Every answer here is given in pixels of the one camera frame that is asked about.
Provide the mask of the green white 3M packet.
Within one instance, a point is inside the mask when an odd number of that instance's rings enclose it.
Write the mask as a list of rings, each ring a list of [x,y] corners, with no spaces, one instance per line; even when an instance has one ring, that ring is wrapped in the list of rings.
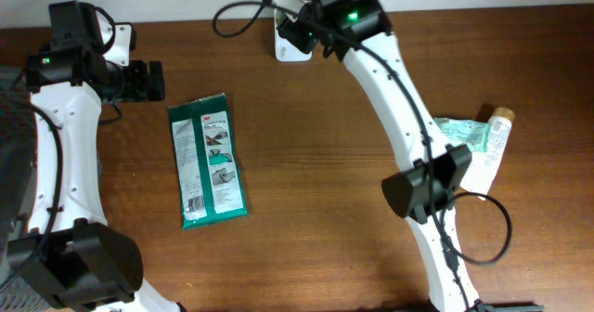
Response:
[[[248,215],[226,95],[199,98],[167,112],[182,229]]]

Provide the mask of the teal wipes pouch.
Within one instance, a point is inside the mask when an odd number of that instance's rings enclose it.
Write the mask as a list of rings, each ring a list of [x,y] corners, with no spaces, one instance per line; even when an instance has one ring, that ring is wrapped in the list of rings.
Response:
[[[456,144],[465,144],[472,152],[486,152],[490,125],[474,120],[434,119],[442,132]]]

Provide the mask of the white cream tube gold cap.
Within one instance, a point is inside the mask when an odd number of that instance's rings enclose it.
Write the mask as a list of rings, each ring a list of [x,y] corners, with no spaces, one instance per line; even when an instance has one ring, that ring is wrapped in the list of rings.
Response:
[[[515,113],[508,108],[496,108],[488,120],[489,135],[486,151],[474,152],[472,162],[460,186],[469,192],[488,194],[501,165],[510,137]]]

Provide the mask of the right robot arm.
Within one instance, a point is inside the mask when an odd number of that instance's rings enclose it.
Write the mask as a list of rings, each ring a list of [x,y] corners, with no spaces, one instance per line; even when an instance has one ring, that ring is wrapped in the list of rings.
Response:
[[[381,183],[418,244],[437,311],[473,311],[480,302],[460,250],[454,192],[471,164],[435,124],[402,60],[379,0],[270,0],[286,18],[278,34],[307,53],[322,44],[364,89],[390,140],[398,173]]]

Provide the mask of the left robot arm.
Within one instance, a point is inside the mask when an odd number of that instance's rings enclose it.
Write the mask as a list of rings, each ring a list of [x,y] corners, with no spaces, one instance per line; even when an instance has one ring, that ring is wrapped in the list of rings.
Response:
[[[178,311],[144,276],[135,241],[112,229],[99,195],[104,105],[162,101],[158,61],[133,60],[136,30],[80,1],[48,8],[52,39],[15,77],[34,140],[1,153],[1,307],[5,311]]]

